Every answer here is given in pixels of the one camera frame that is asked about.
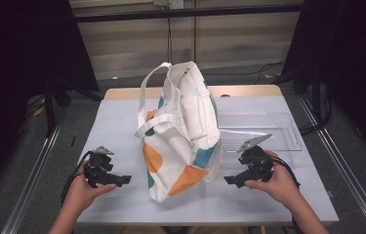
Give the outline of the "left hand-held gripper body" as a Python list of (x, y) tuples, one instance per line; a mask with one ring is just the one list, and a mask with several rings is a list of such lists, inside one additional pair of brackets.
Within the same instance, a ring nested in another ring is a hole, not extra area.
[(89, 151), (90, 158), (85, 166), (84, 174), (88, 183), (96, 188), (98, 184), (114, 183), (114, 176), (110, 173), (113, 165), (110, 163), (113, 152), (104, 146)]

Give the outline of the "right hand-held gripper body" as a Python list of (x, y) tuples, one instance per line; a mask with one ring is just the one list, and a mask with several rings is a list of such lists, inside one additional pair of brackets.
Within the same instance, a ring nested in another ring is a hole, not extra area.
[(253, 180), (269, 181), (271, 178), (273, 164), (270, 156), (259, 147), (259, 143), (270, 137), (271, 134), (266, 134), (247, 139), (237, 150), (238, 153), (241, 153), (238, 161), (242, 165), (246, 165), (248, 167), (247, 170), (252, 172), (251, 177)]

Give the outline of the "white tote bag orange teal spots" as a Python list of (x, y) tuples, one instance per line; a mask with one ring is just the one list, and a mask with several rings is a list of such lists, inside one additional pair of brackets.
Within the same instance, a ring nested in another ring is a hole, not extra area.
[(147, 111), (148, 80), (142, 81), (135, 132), (142, 140), (148, 195), (158, 203), (198, 182), (212, 182), (222, 155), (218, 110), (196, 63), (160, 66), (167, 70), (162, 94)]

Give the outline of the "person's right hand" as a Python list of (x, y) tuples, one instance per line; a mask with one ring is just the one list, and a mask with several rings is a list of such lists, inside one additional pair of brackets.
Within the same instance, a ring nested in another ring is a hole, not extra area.
[(287, 209), (296, 208), (302, 201), (303, 196), (292, 179), (287, 169), (277, 163), (273, 164), (273, 174), (267, 182), (258, 180), (246, 180), (244, 185), (259, 189), (269, 194), (275, 201), (281, 203)]

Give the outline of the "person's left hand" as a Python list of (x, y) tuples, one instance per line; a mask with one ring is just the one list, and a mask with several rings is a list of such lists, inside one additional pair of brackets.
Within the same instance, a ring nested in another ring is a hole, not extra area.
[(78, 175), (70, 184), (61, 209), (69, 213), (82, 213), (89, 208), (95, 199), (116, 188), (115, 184), (94, 188), (88, 184), (83, 175)]

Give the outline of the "clear plastic tray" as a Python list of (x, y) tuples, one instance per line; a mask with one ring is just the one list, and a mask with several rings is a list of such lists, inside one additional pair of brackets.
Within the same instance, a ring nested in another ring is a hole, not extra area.
[(265, 137), (259, 147), (276, 152), (287, 163), (293, 162), (294, 151), (303, 149), (298, 130), (287, 113), (221, 113), (219, 125), (225, 163), (237, 163), (239, 147), (253, 138)]

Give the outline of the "pale grey table mat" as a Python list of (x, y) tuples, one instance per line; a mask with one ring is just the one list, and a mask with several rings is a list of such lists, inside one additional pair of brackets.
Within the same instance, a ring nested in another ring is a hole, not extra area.
[(105, 146), (113, 151), (113, 171), (131, 181), (99, 197), (80, 215), (82, 224), (99, 225), (288, 225), (290, 213), (266, 193), (229, 185), (226, 176), (245, 171), (238, 148), (248, 138), (268, 135), (264, 149), (276, 152), (292, 168), (300, 190), (320, 220), (338, 221), (312, 159), (282, 96), (219, 97), (216, 100), (223, 148), (218, 175), (211, 183), (199, 182), (186, 191), (157, 203), (148, 195), (142, 142), (135, 136), (139, 103), (131, 100), (102, 102), (84, 146)]

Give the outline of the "black metal stand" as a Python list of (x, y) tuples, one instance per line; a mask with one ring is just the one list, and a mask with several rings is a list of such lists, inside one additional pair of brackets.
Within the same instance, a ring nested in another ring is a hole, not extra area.
[(311, 93), (309, 112), (314, 116), (314, 122), (299, 127), (302, 135), (307, 135), (324, 128), (331, 119), (332, 101), (328, 88), (321, 87), (318, 69), (308, 62), (298, 64), (289, 71), (283, 67), (282, 73), (272, 81), (273, 85), (292, 82), (293, 90), (303, 96), (307, 91)]
[(101, 101), (100, 95), (94, 94), (91, 91), (81, 88), (79, 85), (75, 85), (70, 81), (58, 78), (48, 78), (45, 81), (44, 86), (44, 100), (47, 117), (47, 134), (46, 137), (50, 137), (56, 130), (57, 120), (55, 117), (54, 100), (57, 101), (59, 106), (66, 107), (71, 104), (71, 98), (68, 95), (68, 91), (74, 91), (85, 98), (89, 98), (93, 101)]

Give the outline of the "yellow floor tape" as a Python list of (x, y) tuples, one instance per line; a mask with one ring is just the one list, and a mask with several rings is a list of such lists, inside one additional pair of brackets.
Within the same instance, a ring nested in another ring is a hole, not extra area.
[(43, 112), (43, 109), (45, 108), (45, 99), (43, 98), (40, 102), (40, 105), (39, 107), (33, 112), (33, 116), (34, 117), (37, 117), (39, 116), (42, 112)]

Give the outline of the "black curtain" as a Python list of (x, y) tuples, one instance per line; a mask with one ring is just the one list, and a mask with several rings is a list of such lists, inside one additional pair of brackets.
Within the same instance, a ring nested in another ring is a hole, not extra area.
[(324, 82), (366, 135), (366, 0), (304, 0), (283, 72)]
[(0, 171), (30, 98), (98, 89), (69, 0), (0, 0)]

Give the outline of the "black horizontal metal bar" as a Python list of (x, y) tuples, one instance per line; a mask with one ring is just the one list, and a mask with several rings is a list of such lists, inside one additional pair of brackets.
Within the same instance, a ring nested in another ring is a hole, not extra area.
[(172, 18), (191, 17), (213, 17), (248, 14), (274, 14), (299, 12), (304, 7), (303, 3), (282, 4), (282, 5), (259, 5), (245, 7), (224, 7), (224, 8), (195, 8), (182, 10), (158, 10), (128, 13), (109, 14), (84, 14), (75, 15), (72, 19), (75, 22), (100, 22), (100, 21), (120, 21), (120, 20), (157, 20)]

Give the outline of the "metal floor rail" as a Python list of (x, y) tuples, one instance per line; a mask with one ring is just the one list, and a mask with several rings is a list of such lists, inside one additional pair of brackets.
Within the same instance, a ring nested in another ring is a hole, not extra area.
[(337, 144), (334, 142), (327, 129), (324, 127), (319, 127), (316, 130), (316, 133), (322, 141), (324, 147), (328, 151), (328, 154), (334, 162), (335, 167), (340, 172), (346, 184), (346, 187), (348, 188), (358, 207), (366, 217), (366, 192), (364, 188), (356, 178), (344, 155), (342, 154)]
[(60, 129), (61, 123), (56, 124), (54, 129), (51, 131), (50, 136), (46, 138), (18, 201), (13, 207), (12, 212), (0, 234), (18, 234), (20, 225), (32, 200), (39, 179), (43, 174), (44, 168), (58, 139)]

